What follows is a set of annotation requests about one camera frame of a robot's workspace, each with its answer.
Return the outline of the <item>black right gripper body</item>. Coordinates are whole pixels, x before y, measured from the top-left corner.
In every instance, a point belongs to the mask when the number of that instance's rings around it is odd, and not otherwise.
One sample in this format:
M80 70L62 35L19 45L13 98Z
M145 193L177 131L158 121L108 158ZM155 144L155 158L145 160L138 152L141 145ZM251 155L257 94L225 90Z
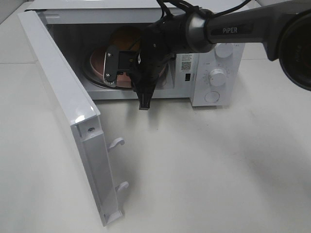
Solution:
M129 75L135 92L154 92L166 64L177 54L192 52L186 22L186 18L158 20L143 30L138 51L119 51L118 71Z

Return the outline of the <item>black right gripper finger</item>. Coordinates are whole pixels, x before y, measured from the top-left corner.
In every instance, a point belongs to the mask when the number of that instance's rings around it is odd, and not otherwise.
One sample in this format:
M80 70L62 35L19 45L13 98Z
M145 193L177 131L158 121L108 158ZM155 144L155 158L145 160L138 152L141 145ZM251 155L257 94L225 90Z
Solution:
M103 83L109 87L116 87L119 51L117 46L111 45L104 55Z
M155 87L155 85L150 85L138 86L136 88L136 94L138 96L140 110L149 110Z

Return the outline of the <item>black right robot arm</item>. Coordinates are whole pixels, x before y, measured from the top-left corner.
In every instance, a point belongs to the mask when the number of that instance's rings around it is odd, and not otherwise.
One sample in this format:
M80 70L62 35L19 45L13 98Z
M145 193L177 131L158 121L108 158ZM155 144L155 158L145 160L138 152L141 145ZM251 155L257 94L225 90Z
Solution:
M150 108L160 73L177 54L204 53L218 43L262 43L270 61L279 60L287 77L299 87L311 88L311 3L290 0L253 10L241 6L213 13L183 0L172 5L183 11L173 15L164 0L158 2L161 19L146 27L138 51L107 48L103 80L113 84L126 73L141 110Z

